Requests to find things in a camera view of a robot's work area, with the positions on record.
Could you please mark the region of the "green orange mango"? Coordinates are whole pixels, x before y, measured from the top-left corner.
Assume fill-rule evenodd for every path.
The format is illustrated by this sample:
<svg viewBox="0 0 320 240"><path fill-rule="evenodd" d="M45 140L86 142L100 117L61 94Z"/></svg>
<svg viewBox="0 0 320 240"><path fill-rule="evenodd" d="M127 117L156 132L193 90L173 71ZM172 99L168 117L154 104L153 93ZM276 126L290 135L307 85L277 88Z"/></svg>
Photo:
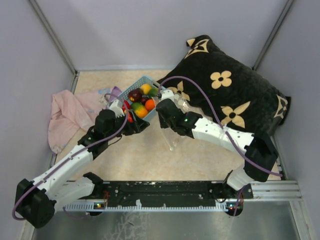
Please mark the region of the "green orange mango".
<svg viewBox="0 0 320 240"><path fill-rule="evenodd" d="M134 113L141 119L146 117L149 113L145 106L140 102L133 102L130 107L134 111Z"/></svg>

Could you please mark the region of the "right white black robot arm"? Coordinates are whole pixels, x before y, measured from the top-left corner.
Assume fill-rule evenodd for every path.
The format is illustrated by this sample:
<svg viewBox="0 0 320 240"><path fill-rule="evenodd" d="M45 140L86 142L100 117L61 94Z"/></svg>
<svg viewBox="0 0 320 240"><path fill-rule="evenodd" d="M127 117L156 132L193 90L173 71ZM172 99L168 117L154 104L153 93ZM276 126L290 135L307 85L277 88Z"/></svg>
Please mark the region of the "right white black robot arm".
<svg viewBox="0 0 320 240"><path fill-rule="evenodd" d="M241 188L258 181L264 183L272 171L278 152L265 132L250 133L237 131L227 126L219 126L196 112L183 112L170 99L160 101L155 110L158 113L160 127L171 129L181 137L209 142L239 154L244 164L231 171L223 185L223 192L229 198L235 198Z"/></svg>

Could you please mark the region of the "light blue plastic basket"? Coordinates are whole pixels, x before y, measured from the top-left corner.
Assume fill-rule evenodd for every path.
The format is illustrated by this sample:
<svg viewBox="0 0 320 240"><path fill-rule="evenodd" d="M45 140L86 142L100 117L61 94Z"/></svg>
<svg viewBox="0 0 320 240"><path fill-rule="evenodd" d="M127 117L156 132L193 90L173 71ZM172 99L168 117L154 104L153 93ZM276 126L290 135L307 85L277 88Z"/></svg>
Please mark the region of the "light blue plastic basket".
<svg viewBox="0 0 320 240"><path fill-rule="evenodd" d="M126 101L128 101L129 104L132 104L132 102L128 98L128 93L131 90L139 89L140 86L143 85L143 84L149 84L153 88L157 88L157 89L160 86L156 81L152 80L150 77L142 76L137 81L135 81L133 84L131 84L126 90L122 91L119 94L116 94L114 91L112 91L111 93L106 93L105 94L105 98L107 99L107 108L109 109L110 104L115 99L120 100L120 102L122 104L124 103L123 100L126 100ZM122 128L124 127L124 125L126 124L126 122L128 120L128 111L134 112L132 109L126 111L125 116L124 116L125 117L124 123L119 128L119 130L116 130L116 127L115 127L115 121L116 121L117 117L114 117L112 122L109 121L107 123L106 127L104 128L104 132L106 133L106 135L113 134L113 135L116 136L122 130ZM155 115L156 115L156 110L153 109L153 110L149 111L148 115L146 117L142 118L142 119L145 120L145 121L148 121L150 123Z"/></svg>

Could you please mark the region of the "clear dotted zip bag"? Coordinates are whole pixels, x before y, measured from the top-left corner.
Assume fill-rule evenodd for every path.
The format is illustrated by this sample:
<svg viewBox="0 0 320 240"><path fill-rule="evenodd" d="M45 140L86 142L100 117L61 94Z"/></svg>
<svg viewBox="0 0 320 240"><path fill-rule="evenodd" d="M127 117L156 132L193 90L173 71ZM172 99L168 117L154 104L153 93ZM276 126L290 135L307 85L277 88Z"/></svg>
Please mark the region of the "clear dotted zip bag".
<svg viewBox="0 0 320 240"><path fill-rule="evenodd" d="M189 105L180 94L169 89L161 91L154 101L162 135L173 151L184 138L192 137L191 129L184 123Z"/></svg>

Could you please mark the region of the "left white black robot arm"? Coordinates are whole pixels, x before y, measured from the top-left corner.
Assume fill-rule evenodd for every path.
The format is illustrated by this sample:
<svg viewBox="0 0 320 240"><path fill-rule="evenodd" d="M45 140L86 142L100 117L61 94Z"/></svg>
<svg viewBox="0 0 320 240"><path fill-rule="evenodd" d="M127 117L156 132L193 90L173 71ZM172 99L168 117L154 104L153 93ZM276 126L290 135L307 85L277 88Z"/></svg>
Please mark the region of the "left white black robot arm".
<svg viewBox="0 0 320 240"><path fill-rule="evenodd" d="M54 214L81 198L99 198L104 192L104 181L92 172L73 183L66 182L109 147L109 140L144 131L150 123L133 111L128 116L116 116L112 110L102 110L78 144L56 165L33 180L23 179L16 188L12 215L20 215L36 229L44 227Z"/></svg>

